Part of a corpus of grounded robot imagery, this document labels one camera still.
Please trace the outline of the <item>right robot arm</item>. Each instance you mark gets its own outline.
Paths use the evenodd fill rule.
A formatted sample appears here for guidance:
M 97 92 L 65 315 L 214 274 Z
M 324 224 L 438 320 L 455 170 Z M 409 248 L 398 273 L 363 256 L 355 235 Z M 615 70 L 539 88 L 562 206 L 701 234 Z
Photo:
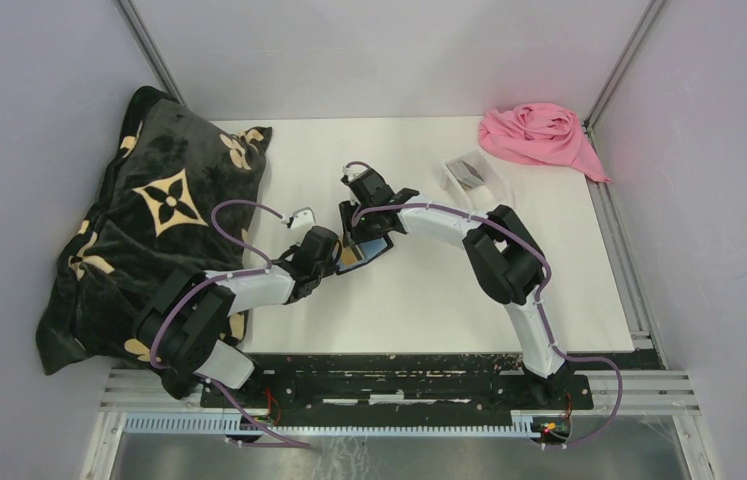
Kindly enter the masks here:
M 529 400 L 551 408 L 567 393 L 574 368 L 559 346 L 543 306 L 549 264 L 515 211 L 500 204 L 482 213 L 435 203 L 418 191 L 394 191 L 374 169 L 346 170 L 350 190 L 340 203 L 345 233 L 354 244 L 396 232 L 439 240 L 463 250 L 478 285 L 507 312 L 521 345 Z

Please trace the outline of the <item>gold credit card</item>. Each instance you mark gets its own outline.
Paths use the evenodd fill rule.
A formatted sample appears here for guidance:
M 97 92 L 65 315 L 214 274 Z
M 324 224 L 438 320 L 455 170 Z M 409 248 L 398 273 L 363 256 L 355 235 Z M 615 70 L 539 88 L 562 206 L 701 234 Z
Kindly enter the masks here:
M 339 266 L 341 269 L 350 269 L 362 259 L 363 256 L 359 255 L 354 246 L 344 246 L 339 258 Z

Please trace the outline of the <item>black leather card holder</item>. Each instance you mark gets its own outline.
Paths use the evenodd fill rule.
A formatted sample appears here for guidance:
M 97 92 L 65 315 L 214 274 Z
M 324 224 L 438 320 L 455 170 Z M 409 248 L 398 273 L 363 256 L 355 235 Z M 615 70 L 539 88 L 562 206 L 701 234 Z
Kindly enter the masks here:
M 350 269 L 341 269 L 339 266 L 339 255 L 335 270 L 335 273 L 337 275 L 347 274 L 364 267 L 365 265 L 369 264 L 370 262 L 374 261 L 378 257 L 391 250 L 393 248 L 393 242 L 389 238 L 383 237 L 367 242 L 352 244 L 349 238 L 344 238 L 341 243 L 341 250 L 344 246 L 354 246 L 359 252 L 359 255 L 363 256 L 363 259 L 360 260 L 357 264 L 353 265 Z

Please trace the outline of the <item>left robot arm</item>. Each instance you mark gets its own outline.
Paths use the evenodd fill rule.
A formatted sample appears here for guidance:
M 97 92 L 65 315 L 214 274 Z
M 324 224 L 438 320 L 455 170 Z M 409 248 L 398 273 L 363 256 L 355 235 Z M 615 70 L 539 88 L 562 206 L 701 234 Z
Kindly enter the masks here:
M 133 323 L 150 360 L 175 381 L 209 380 L 225 387 L 240 406 L 256 404 L 264 391 L 253 360 L 220 339 L 229 318 L 262 306 L 292 304 L 334 274 L 338 235 L 311 227 L 266 270 L 198 272 L 177 269 L 162 283 Z

